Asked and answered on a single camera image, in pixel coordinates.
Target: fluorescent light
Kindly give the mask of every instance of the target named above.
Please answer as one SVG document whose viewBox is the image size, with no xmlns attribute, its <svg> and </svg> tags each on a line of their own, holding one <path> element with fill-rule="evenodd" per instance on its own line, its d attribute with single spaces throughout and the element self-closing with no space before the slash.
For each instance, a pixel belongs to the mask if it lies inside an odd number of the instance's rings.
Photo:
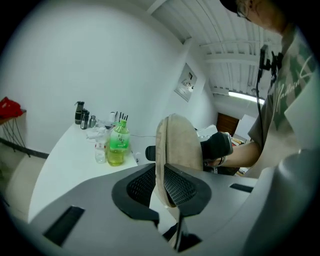
<svg viewBox="0 0 320 256">
<path fill-rule="evenodd" d="M 247 94 L 243 94 L 243 93 L 229 91 L 229 96 L 237 97 L 237 98 L 248 100 L 248 101 L 252 101 L 252 102 L 255 102 L 255 103 L 257 102 L 257 98 L 256 97 L 253 97 L 253 96 L 250 96 L 250 95 L 247 95 Z M 265 100 L 260 98 L 259 99 L 259 103 L 263 105 L 265 103 Z"/>
</svg>

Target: person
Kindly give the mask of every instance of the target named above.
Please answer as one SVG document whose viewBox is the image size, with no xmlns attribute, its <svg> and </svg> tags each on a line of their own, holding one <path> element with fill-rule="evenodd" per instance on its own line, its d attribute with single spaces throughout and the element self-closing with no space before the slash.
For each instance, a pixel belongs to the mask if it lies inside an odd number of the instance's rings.
<svg viewBox="0 0 320 256">
<path fill-rule="evenodd" d="M 282 67 L 269 89 L 259 117 L 248 135 L 252 142 L 236 146 L 222 164 L 225 167 L 251 167 L 246 177 L 258 178 L 263 169 L 274 167 L 291 154 L 299 152 L 296 137 L 284 112 L 299 96 L 316 69 L 316 59 L 299 29 L 271 0 L 220 0 L 240 18 L 282 36 Z M 213 166 L 221 163 L 218 158 Z"/>
</svg>

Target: red bag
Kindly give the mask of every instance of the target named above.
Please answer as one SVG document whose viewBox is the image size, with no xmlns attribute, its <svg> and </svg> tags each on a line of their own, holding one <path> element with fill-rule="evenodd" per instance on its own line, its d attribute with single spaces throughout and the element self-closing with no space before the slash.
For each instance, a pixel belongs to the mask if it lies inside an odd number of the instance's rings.
<svg viewBox="0 0 320 256">
<path fill-rule="evenodd" d="M 23 114 L 20 104 L 4 97 L 0 101 L 0 119 L 16 118 Z"/>
</svg>

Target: white desk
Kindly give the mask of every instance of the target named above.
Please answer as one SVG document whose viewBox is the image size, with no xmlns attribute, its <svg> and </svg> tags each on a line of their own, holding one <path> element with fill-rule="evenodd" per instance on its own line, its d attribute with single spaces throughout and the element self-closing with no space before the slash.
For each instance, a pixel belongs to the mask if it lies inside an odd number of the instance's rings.
<svg viewBox="0 0 320 256">
<path fill-rule="evenodd" d="M 120 166 L 110 166 L 108 162 L 97 163 L 95 143 L 86 140 L 86 130 L 80 129 L 79 125 L 71 125 L 42 167 L 32 193 L 28 223 L 47 205 L 80 183 L 135 166 L 137 163 L 132 154 L 126 156 Z M 163 234 L 176 220 L 161 203 L 155 190 L 151 195 L 150 208 L 159 213 L 158 229 Z"/>
</svg>

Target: glasses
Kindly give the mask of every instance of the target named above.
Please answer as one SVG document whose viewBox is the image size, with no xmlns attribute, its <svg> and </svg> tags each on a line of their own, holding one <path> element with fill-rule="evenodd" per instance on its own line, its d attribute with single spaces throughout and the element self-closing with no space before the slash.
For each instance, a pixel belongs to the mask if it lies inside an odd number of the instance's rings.
<svg viewBox="0 0 320 256">
<path fill-rule="evenodd" d="M 250 1 L 246 1 L 246 2 L 249 2 L 249 4 L 244 3 L 244 2 L 239 2 L 237 4 L 237 9 L 236 9 L 236 13 L 237 13 L 238 17 L 245 18 L 245 19 L 248 18 L 249 11 L 252 8 L 253 1 L 250 0 Z"/>
</svg>

